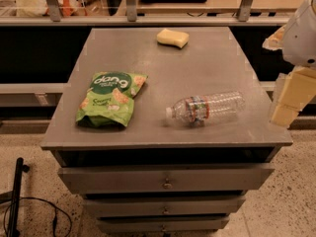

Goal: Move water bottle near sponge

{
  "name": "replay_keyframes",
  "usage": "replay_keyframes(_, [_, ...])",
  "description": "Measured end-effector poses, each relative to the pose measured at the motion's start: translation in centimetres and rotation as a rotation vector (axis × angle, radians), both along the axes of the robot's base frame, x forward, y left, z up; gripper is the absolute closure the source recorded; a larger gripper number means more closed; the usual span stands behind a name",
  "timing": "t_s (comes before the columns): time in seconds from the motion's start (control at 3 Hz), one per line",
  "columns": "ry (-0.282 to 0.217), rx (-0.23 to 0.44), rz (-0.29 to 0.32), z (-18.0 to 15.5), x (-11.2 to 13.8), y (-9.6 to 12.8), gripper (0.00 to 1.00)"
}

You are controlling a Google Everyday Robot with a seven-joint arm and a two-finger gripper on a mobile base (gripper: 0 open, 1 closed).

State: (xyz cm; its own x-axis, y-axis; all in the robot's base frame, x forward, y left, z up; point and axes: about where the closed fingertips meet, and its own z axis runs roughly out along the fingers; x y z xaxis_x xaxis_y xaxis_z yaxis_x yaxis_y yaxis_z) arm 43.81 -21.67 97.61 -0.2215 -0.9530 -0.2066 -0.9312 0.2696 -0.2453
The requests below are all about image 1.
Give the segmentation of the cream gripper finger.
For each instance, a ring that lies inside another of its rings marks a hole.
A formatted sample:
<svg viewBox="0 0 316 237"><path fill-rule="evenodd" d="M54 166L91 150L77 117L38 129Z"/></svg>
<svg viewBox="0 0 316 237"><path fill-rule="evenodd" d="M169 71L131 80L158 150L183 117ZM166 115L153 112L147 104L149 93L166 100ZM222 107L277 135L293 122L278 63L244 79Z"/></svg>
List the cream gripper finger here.
<svg viewBox="0 0 316 237"><path fill-rule="evenodd" d="M289 127L315 96L315 69L295 66L288 74L280 73L273 92L270 122Z"/></svg>
<svg viewBox="0 0 316 237"><path fill-rule="evenodd" d="M272 35L266 38L262 44L262 48L267 50L280 50L283 48L283 34L285 26L277 29Z"/></svg>

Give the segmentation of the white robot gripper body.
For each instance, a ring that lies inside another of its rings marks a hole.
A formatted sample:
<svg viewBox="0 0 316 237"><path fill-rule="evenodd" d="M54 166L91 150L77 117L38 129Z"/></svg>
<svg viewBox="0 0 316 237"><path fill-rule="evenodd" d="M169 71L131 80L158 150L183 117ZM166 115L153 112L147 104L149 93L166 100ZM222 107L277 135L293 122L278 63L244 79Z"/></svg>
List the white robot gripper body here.
<svg viewBox="0 0 316 237"><path fill-rule="evenodd" d="M304 0L287 22L283 59L296 66L316 67L316 0Z"/></svg>

